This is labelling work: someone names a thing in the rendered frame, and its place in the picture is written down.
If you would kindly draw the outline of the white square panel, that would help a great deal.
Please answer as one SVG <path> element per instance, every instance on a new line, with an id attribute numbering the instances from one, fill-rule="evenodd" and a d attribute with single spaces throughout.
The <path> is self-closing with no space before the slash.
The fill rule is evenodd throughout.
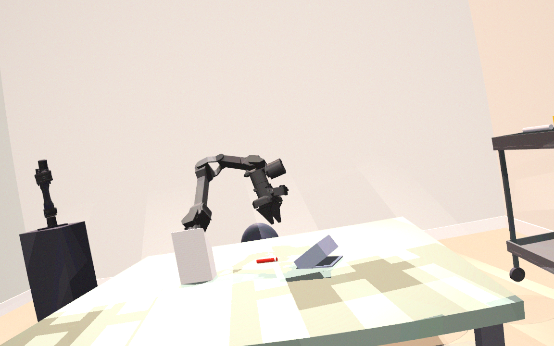
<path id="1" fill-rule="evenodd" d="M 334 239 L 330 235 L 326 235 L 325 238 L 318 241 L 316 245 L 307 250 L 294 263 L 298 269 L 331 268 L 336 265 L 337 261 L 343 258 L 343 255 L 329 256 L 338 247 Z"/>

